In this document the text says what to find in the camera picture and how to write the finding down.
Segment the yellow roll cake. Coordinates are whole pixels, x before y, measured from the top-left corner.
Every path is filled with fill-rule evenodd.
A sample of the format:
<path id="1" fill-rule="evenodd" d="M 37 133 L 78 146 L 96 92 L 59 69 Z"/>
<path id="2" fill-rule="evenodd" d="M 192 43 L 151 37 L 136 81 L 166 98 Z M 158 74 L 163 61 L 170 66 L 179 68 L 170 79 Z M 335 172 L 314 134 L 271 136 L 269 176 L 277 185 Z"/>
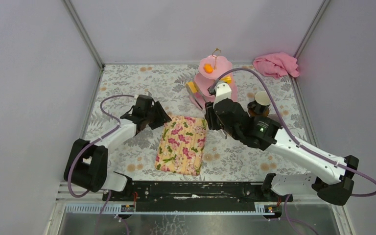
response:
<path id="1" fill-rule="evenodd" d="M 227 83 L 227 84 L 231 84 L 232 83 L 232 78 L 230 76 L 226 76 L 226 77 L 223 77 L 221 79 L 221 81 Z"/>

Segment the black mug white inside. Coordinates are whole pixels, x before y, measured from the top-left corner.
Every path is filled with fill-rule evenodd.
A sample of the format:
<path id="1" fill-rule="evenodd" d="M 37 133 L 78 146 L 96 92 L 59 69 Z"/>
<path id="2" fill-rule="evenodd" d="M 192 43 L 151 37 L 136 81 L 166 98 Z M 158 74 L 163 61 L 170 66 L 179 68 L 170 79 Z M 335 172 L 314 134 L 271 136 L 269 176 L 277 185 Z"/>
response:
<path id="1" fill-rule="evenodd" d="M 255 94 L 254 100 L 247 105 L 248 113 L 252 117 L 269 115 L 271 100 L 267 92 L 261 91 Z"/>

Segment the pink three-tier cake stand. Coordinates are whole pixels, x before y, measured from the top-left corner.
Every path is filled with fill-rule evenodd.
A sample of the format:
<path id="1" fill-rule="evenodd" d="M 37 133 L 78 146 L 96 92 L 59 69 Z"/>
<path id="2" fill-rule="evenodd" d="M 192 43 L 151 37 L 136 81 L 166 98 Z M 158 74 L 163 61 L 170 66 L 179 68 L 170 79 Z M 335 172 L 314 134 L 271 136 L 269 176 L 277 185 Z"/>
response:
<path id="1" fill-rule="evenodd" d="M 216 48 L 214 52 L 200 60 L 198 73 L 194 76 L 193 80 L 200 92 L 205 96 L 207 102 L 213 102 L 214 97 L 208 92 L 208 88 L 218 79 L 220 75 L 233 68 L 232 63 L 224 56 L 221 56 L 221 50 Z M 211 64 L 213 66 L 213 73 L 207 74 L 204 72 L 204 64 Z"/>

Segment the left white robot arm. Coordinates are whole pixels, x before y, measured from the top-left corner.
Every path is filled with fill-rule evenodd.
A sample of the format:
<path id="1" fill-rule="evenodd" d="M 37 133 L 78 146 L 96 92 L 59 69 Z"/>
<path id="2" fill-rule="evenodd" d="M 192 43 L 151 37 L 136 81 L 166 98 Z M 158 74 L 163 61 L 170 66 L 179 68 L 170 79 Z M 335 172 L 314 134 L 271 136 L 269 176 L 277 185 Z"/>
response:
<path id="1" fill-rule="evenodd" d="M 76 185 L 85 189 L 86 193 L 109 190 L 114 191 L 114 196 L 120 201 L 131 198 L 132 188 L 127 185 L 131 179 L 108 169 L 109 152 L 135 137 L 145 127 L 154 130 L 171 121 L 161 103 L 154 98 L 148 95 L 135 95 L 133 98 L 135 104 L 120 117 L 101 109 L 116 122 L 107 133 L 90 141 L 77 139 L 73 143 L 64 172 L 64 180 L 73 197 L 80 197 L 73 192 L 72 185 Z"/>

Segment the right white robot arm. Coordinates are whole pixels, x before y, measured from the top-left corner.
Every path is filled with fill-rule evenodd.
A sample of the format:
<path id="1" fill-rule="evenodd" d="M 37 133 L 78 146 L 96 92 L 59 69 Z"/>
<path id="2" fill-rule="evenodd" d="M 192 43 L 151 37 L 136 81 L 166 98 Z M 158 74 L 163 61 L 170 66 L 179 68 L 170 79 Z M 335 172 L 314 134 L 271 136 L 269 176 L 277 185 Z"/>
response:
<path id="1" fill-rule="evenodd" d="M 330 155 L 319 157 L 322 150 L 301 140 L 292 139 L 276 120 L 250 116 L 238 102 L 229 98 L 217 104 L 205 104 L 205 119 L 210 130 L 223 130 L 242 144 L 288 158 L 308 170 L 305 174 L 281 175 L 269 173 L 261 185 L 261 195 L 269 202 L 288 194 L 315 194 L 333 205 L 343 206 L 353 193 L 352 170 L 357 157 Z"/>

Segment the orange tart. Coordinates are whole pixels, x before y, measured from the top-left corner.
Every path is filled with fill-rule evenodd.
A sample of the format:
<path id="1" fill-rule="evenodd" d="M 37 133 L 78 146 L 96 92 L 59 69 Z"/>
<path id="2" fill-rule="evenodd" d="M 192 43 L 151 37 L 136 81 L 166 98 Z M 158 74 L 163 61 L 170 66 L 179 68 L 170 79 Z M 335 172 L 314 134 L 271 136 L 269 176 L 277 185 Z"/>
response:
<path id="1" fill-rule="evenodd" d="M 213 66 L 211 64 L 204 64 L 203 66 L 204 72 L 207 74 L 213 73 Z"/>

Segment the purple mug black handle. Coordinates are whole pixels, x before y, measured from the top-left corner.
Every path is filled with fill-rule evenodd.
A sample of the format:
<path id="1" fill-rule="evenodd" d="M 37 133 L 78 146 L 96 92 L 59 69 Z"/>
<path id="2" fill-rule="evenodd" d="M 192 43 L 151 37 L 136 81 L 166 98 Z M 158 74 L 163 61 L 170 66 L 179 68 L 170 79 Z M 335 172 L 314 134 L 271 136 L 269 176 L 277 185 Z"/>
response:
<path id="1" fill-rule="evenodd" d="M 276 114 L 271 114 L 271 115 L 268 115 L 268 118 L 276 121 L 276 122 L 280 122 L 280 117 Z"/>

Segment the tan biscuit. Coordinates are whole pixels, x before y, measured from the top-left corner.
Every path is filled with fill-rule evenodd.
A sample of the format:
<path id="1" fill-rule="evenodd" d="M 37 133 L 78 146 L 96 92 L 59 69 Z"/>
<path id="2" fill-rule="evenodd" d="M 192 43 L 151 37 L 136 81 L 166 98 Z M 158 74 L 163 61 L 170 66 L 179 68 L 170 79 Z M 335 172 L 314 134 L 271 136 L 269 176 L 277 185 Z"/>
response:
<path id="1" fill-rule="evenodd" d="M 194 82 L 187 82 L 185 87 L 189 95 L 195 95 L 198 93 L 198 90 Z"/>

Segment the floral dessert tray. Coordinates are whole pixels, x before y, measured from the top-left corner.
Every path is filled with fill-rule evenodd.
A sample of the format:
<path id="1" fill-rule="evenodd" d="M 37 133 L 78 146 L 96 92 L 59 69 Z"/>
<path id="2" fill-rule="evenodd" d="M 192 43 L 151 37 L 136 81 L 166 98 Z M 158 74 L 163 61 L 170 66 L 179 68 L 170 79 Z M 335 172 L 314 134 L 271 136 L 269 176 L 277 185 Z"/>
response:
<path id="1" fill-rule="evenodd" d="M 203 118 L 172 116 L 164 125 L 154 168 L 163 172 L 198 176 L 207 135 Z"/>

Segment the metal tongs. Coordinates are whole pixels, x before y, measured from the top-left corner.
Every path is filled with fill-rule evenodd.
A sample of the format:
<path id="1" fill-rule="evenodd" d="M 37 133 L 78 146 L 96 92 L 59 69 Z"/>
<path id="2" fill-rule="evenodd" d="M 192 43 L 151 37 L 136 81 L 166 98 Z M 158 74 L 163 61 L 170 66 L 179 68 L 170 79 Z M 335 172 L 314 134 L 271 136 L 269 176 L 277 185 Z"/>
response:
<path id="1" fill-rule="evenodd" d="M 204 118 L 208 123 L 208 128 L 210 130 L 218 130 L 220 131 L 220 135 L 223 139 L 227 139 L 227 133 L 219 126 L 217 116 L 215 115 L 214 109 L 212 107 L 212 103 L 207 102 L 205 96 L 200 92 L 198 87 L 196 86 L 198 93 L 195 95 L 189 95 L 190 99 L 194 101 L 194 104 L 198 106 L 198 108 L 204 114 Z"/>

